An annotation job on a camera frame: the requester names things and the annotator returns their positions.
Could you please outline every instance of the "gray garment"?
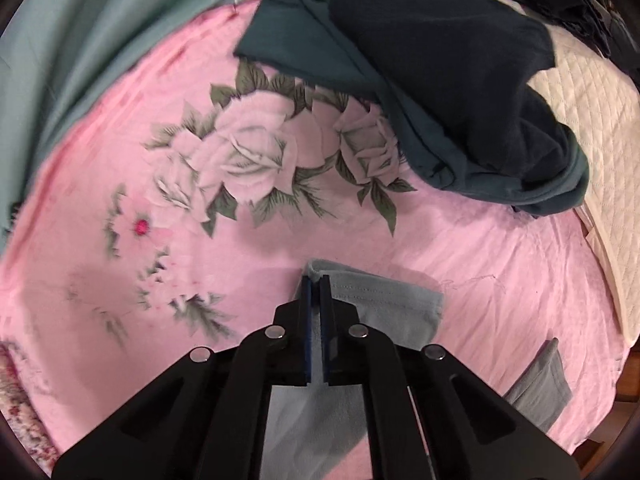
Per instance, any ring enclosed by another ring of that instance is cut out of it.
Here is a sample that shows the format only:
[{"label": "gray garment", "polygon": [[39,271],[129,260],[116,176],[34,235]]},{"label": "gray garment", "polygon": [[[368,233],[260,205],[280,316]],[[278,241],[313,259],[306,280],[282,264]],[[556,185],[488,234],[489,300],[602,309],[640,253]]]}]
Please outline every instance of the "gray garment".
[{"label": "gray garment", "polygon": [[[305,274],[315,282],[331,277],[336,300],[354,304],[361,322],[385,332],[394,343],[421,349],[442,316],[442,295],[325,260],[311,260]],[[318,313],[314,313],[312,381],[306,388],[275,386],[264,440],[262,480],[319,480],[367,432],[360,386],[322,382]]]},{"label": "gray garment", "polygon": [[556,338],[546,342],[536,359],[504,396],[504,400],[545,433],[558,420],[571,398]]},{"label": "gray garment", "polygon": [[412,170],[437,189],[513,205],[538,216],[582,202],[588,163],[570,130],[570,161],[552,180],[534,186],[482,168],[335,27],[329,19],[328,0],[262,0],[235,54],[308,83],[379,102]]},{"label": "gray garment", "polygon": [[0,38],[0,250],[69,127],[158,41],[225,0],[24,0]]}]

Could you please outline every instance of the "pink fabric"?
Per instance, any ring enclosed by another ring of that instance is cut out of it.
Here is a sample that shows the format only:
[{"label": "pink fabric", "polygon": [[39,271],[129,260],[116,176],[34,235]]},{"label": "pink fabric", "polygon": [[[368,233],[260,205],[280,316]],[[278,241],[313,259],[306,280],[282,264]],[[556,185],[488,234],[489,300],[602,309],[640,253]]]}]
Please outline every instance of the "pink fabric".
[{"label": "pink fabric", "polygon": [[[503,394],[552,337],[571,451],[627,349],[573,212],[431,189],[380,110],[238,62],[257,2],[157,46],[41,168],[0,268],[0,336],[65,450],[192,347],[270,323],[310,258],[440,290],[436,341]],[[332,478],[366,478],[363,444]]]}]

